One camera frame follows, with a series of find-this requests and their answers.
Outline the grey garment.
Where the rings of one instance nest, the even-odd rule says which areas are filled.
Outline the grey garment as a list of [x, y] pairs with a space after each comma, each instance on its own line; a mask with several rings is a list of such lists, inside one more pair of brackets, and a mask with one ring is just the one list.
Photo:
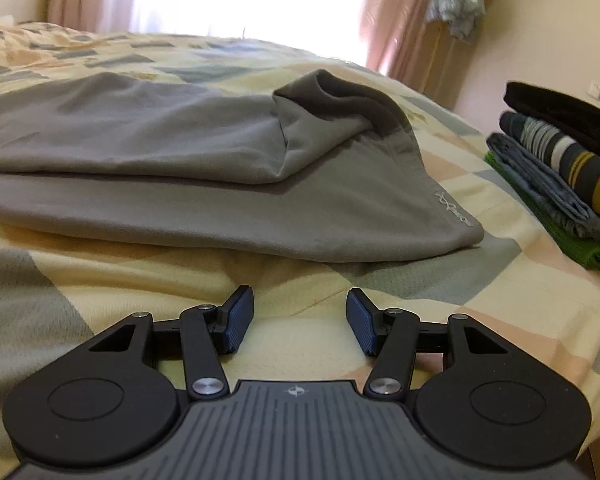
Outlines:
[[0, 94], [0, 223], [334, 263], [483, 238], [398, 104], [326, 70], [244, 96], [113, 73]]

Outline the checkered patchwork quilt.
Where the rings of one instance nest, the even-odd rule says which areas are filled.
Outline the checkered patchwork quilt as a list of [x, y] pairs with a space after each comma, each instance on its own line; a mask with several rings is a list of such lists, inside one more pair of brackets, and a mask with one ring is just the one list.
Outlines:
[[256, 316], [225, 364], [230, 380], [353, 379], [370, 362], [344, 318], [347, 291], [431, 322], [467, 313], [578, 385], [600, 437], [600, 274], [566, 257], [483, 160], [483, 137], [395, 80], [342, 61], [245, 39], [111, 34], [53, 24], [0, 25], [0, 92], [114, 72], [267, 92], [324, 68], [403, 108], [425, 167], [484, 226], [482, 243], [407, 264], [326, 266], [222, 249], [92, 242], [0, 224], [0, 479], [17, 465], [2, 424], [12, 387], [135, 311], [175, 318], [248, 284]]

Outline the blue folded garment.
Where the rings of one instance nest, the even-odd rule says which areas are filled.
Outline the blue folded garment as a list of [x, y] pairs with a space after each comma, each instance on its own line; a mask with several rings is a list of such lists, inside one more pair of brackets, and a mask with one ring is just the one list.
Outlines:
[[553, 169], [504, 133], [490, 134], [486, 145], [504, 178], [539, 211], [571, 236], [600, 242], [600, 217]]

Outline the green folded garment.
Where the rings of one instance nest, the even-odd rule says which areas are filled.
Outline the green folded garment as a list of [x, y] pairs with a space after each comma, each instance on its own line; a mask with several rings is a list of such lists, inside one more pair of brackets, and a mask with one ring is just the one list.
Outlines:
[[569, 234], [549, 214], [542, 211], [536, 200], [515, 182], [515, 179], [496, 160], [492, 152], [487, 152], [484, 160], [514, 189], [566, 256], [586, 270], [600, 271], [600, 242], [592, 237], [582, 238]]

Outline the striped folded garment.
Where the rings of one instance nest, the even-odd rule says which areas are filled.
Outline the striped folded garment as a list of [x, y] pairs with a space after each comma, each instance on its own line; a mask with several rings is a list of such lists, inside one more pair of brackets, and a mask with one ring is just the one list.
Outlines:
[[531, 154], [541, 168], [550, 168], [583, 203], [600, 217], [600, 155], [584, 148], [548, 122], [515, 112], [504, 112], [501, 130]]

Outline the black folded garment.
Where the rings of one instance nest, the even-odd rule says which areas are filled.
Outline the black folded garment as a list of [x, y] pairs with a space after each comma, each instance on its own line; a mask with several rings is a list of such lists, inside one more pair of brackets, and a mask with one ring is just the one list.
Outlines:
[[600, 156], [600, 108], [520, 81], [506, 84], [503, 100], [515, 112], [548, 122]]

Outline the pink curtain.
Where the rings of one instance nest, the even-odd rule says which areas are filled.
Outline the pink curtain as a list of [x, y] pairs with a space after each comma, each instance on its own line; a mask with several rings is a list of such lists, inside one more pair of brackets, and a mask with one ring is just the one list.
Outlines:
[[424, 88], [429, 0], [48, 0], [84, 32], [257, 39], [338, 58]]

